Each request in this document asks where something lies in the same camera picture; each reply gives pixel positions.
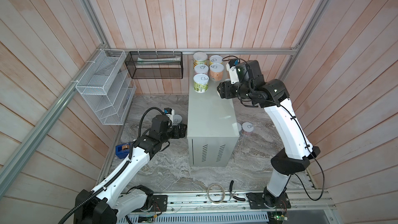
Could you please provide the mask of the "pink label can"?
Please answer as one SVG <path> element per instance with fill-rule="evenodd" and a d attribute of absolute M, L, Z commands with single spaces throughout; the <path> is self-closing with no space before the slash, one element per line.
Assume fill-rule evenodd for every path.
<path fill-rule="evenodd" d="M 209 66 L 209 77 L 214 82 L 219 82 L 223 78 L 224 66 L 221 63 L 213 63 Z"/>

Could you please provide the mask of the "yellow label can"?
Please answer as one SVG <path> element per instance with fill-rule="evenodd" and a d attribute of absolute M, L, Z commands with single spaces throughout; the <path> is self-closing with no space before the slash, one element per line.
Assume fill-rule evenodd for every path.
<path fill-rule="evenodd" d="M 219 55 L 213 55 L 213 56 L 211 56 L 210 58 L 209 58 L 209 65 L 212 65 L 212 64 L 222 64 L 222 62 L 223 62 L 223 57 L 222 56 L 219 56 Z"/>

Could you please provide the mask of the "tall yellow peach can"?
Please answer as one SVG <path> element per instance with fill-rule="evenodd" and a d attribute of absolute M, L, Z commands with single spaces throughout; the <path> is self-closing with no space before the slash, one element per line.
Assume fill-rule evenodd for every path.
<path fill-rule="evenodd" d="M 206 65 L 207 64 L 208 55 L 204 52 L 196 52 L 193 55 L 193 64 L 197 65 Z"/>

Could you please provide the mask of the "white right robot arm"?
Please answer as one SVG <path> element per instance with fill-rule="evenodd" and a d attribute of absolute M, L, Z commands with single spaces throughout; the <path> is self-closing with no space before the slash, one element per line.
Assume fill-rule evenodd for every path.
<path fill-rule="evenodd" d="M 284 148 L 272 159 L 272 176 L 258 196 L 261 207 L 276 208 L 286 194 L 292 175 L 305 171 L 320 154 L 304 134 L 294 113 L 289 92 L 278 79 L 265 81 L 257 60 L 245 61 L 236 56 L 223 58 L 230 79 L 217 87 L 222 99 L 239 99 L 249 108 L 262 108 L 270 116 Z"/>

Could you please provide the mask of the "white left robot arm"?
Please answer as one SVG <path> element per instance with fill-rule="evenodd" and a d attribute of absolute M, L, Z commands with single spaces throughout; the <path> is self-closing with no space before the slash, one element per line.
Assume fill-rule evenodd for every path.
<path fill-rule="evenodd" d="M 165 114 L 155 116 L 151 127 L 139 132 L 130 144 L 129 154 L 123 162 L 91 191 L 82 190 L 76 197 L 74 208 L 59 222 L 63 224 L 73 217 L 76 224 L 115 224 L 134 210 L 144 206 L 152 208 L 153 192 L 149 188 L 139 185 L 128 194 L 122 192 L 139 170 L 165 149 L 164 143 L 186 135 L 186 124 L 174 124 Z"/>

